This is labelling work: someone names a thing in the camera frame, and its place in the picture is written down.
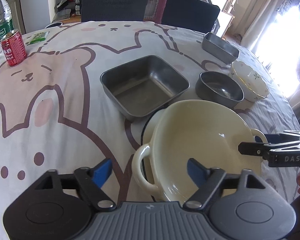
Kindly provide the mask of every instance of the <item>water bottle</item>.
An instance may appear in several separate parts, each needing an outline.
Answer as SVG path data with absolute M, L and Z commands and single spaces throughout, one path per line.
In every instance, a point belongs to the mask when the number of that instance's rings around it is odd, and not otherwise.
M 0 0 L 0 41 L 4 35 L 13 29 L 12 14 L 9 4 L 6 0 Z

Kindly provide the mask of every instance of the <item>sunlight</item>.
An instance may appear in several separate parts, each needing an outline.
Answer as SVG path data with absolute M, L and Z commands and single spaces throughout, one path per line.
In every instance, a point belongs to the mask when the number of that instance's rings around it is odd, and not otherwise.
M 276 17 L 262 37 L 256 56 L 261 62 L 272 62 L 270 75 L 288 97 L 299 85 L 296 74 L 300 56 L 300 12 L 292 7 Z

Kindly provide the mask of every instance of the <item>white ceramic bowl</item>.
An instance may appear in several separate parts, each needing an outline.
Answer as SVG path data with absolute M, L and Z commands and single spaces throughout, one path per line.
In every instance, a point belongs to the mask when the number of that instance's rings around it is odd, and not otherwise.
M 229 76 L 241 86 L 244 98 L 256 102 L 269 96 L 266 83 L 258 72 L 241 61 L 234 61 L 231 64 Z
M 172 104 L 158 117 L 150 142 L 137 150 L 131 165 L 139 186 L 155 198 L 183 204 L 196 192 L 198 188 L 187 173 L 189 158 L 206 168 L 220 167 L 234 174 L 252 169 L 260 175 L 262 159 L 241 155 L 238 145 L 254 142 L 254 136 L 266 143 L 266 137 L 250 129 L 231 109 L 210 101 L 184 100 Z M 151 183 L 141 172 L 144 158 L 150 160 Z

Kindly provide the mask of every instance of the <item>floral bowl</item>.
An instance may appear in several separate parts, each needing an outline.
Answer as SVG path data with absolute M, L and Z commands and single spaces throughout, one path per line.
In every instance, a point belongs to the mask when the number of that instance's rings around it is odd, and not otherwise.
M 256 102 L 269 96 L 268 87 L 259 73 L 245 63 L 232 62 L 229 76 L 241 86 L 245 99 Z

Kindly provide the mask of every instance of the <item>red can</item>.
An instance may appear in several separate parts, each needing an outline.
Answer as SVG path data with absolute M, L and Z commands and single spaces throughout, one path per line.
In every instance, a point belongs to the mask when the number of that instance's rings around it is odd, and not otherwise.
M 25 44 L 17 29 L 4 35 L 1 40 L 1 47 L 10 67 L 18 65 L 27 57 Z

